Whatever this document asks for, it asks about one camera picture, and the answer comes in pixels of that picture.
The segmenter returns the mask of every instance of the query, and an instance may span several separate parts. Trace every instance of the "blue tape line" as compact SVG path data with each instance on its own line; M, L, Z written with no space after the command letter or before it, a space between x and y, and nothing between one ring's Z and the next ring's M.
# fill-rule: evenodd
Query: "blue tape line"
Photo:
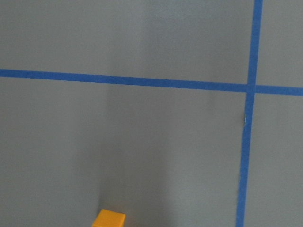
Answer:
M102 76L102 75L99 76L99 75L59 73L59 72L37 72L37 71L24 71L24 70L0 70L0 76L14 77L14 78L53 79L53 80L65 80L65 81L92 82L92 83L104 83L104 84L137 85L137 86L150 86L150 87L175 87L175 88L215 90L215 91L246 92L247 90L246 84L215 83L215 82L175 80L175 79L116 77L116 76Z
M253 108L255 100L255 89L257 79L258 67L258 50L261 29L261 15L262 15L262 0L255 0L251 43L250 43L250 60L247 79L247 93L245 100L245 117L246 124L243 129L242 136L242 155L240 163L240 180L239 180L239 194L237 205L236 227L244 227L245 218L245 203L247 191L248 168L250 160L250 141L251 141L251 127L253 121Z
M278 87L278 86L256 85L256 93L303 96L303 87Z

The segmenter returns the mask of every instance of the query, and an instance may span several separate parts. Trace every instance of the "painter's tape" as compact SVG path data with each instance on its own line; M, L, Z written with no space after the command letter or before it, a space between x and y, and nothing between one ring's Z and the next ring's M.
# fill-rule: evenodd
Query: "painter's tape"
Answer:
M243 136L242 136L242 154L241 154L241 162L240 162L240 179L239 179L236 227L244 227L247 179L248 179L249 160L250 160L251 128L253 121L253 108L254 108L254 100L255 100L256 80L257 80L262 3L263 3L262 0L255 0L253 19L252 19L250 59L249 59L248 79L247 79L247 93L245 100L246 123L243 129Z
M287 96L303 96L303 87L279 87L256 85L256 93L287 95Z
M24 70L0 70L2 77L31 78L31 79L52 79L78 82L92 82L104 84L122 84L150 87L175 87L198 90L246 92L246 84L215 83L190 80L174 79L150 79L137 77L118 77L102 75L86 75L59 72L38 72Z

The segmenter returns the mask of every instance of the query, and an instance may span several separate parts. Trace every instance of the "blue tape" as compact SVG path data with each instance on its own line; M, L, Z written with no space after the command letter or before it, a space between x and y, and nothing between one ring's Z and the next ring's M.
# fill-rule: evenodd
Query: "blue tape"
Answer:
M175 79L116 77L116 76L102 76L102 75L99 76L99 75L58 73L58 72L37 72L37 71L23 71L23 70L0 70L0 76L14 77L14 78L92 82L92 83L104 83L104 84L137 85L137 86L150 86L150 87L175 87L175 88L215 90L215 91L246 92L247 90L246 84L215 83L215 82L175 80Z
M262 0L255 0L251 42L250 42L250 59L247 79L247 93L245 100L245 117L246 124L243 129L242 136L242 154L240 163L240 179L239 179L239 194L237 205L236 227L244 227L245 218L245 203L247 191L247 179L250 160L250 141L251 141L251 127L253 121L253 108L255 100L255 89L257 79L258 67L258 50L261 29L261 15L262 15Z
M256 85L256 93L287 95L287 96L303 96L303 87L278 87L278 86Z

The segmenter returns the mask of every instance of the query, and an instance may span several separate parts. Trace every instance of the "gray floor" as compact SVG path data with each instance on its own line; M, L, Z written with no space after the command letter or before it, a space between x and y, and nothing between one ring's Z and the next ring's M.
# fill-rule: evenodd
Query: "gray floor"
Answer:
M253 1L0 0L0 68L246 83ZM299 0L258 84L303 87ZM235 225L244 93L0 78L0 226ZM256 95L245 227L303 223L302 97Z

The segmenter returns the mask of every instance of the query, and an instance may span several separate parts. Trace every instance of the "orange block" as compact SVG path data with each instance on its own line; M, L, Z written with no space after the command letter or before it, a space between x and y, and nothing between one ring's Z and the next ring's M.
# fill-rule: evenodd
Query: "orange block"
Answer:
M92 227L123 227L125 214L102 209Z

